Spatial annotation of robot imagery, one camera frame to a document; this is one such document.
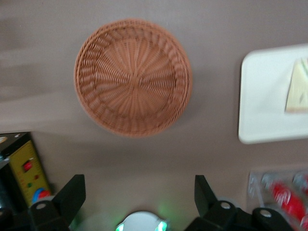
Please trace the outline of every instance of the red switch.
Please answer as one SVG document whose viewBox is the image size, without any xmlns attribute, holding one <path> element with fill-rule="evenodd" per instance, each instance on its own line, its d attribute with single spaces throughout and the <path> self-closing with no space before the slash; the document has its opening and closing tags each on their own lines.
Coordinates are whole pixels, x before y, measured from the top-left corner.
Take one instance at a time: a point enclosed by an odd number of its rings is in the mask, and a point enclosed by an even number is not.
<svg viewBox="0 0 308 231">
<path fill-rule="evenodd" d="M 32 163 L 31 161 L 28 160 L 27 162 L 24 163 L 23 166 L 24 166 L 24 171 L 28 172 L 32 168 Z"/>
</svg>

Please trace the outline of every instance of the green light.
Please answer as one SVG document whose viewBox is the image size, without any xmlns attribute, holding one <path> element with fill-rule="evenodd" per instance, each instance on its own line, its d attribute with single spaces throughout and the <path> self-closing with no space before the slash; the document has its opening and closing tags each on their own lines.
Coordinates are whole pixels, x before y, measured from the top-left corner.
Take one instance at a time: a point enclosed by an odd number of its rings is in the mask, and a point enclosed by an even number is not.
<svg viewBox="0 0 308 231">
<path fill-rule="evenodd" d="M 124 229 L 124 224 L 119 225 L 115 231 L 123 231 Z"/>
<path fill-rule="evenodd" d="M 161 221 L 155 231 L 166 231 L 167 230 L 167 223 Z"/>
</svg>

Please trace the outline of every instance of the bread slice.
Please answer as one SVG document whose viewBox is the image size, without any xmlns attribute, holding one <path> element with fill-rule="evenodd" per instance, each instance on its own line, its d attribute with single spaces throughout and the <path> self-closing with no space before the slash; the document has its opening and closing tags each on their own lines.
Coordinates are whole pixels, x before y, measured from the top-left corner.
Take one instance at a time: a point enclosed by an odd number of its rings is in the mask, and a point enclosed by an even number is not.
<svg viewBox="0 0 308 231">
<path fill-rule="evenodd" d="M 285 111 L 308 112 L 308 59 L 300 59 L 294 64 Z"/>
</svg>

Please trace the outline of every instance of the clear plastic packaging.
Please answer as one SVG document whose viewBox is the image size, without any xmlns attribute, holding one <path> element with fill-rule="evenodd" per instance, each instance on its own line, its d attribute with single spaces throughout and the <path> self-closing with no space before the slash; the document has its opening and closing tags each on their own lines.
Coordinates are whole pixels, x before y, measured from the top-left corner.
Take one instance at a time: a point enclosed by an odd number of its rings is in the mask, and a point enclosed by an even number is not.
<svg viewBox="0 0 308 231">
<path fill-rule="evenodd" d="M 275 209 L 295 231 L 308 231 L 308 171 L 251 172 L 247 211 L 256 207 Z"/>
</svg>

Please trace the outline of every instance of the brown wicker plate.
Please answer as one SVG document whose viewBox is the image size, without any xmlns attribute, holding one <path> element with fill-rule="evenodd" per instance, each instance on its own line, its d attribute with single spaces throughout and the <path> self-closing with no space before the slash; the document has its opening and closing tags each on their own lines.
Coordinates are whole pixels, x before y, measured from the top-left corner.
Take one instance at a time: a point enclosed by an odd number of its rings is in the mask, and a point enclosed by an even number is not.
<svg viewBox="0 0 308 231">
<path fill-rule="evenodd" d="M 81 105 L 99 125 L 143 137 L 165 130 L 192 91 L 180 43 L 153 23 L 126 19 L 102 26 L 83 44 L 75 65 Z"/>
</svg>

